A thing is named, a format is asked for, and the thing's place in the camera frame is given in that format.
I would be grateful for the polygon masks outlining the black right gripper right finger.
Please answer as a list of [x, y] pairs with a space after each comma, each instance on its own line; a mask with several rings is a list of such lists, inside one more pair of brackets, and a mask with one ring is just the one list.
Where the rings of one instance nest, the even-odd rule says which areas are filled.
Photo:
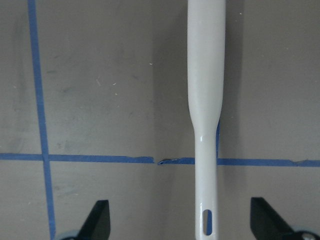
[[256, 240], [297, 240], [295, 231], [263, 197], [250, 200], [250, 229]]

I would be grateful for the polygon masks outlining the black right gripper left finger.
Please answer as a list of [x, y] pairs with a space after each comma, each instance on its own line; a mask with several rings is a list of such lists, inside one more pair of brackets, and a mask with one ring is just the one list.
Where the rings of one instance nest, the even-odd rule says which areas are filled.
[[108, 240], [111, 233], [108, 200], [98, 200], [77, 234], [78, 240]]

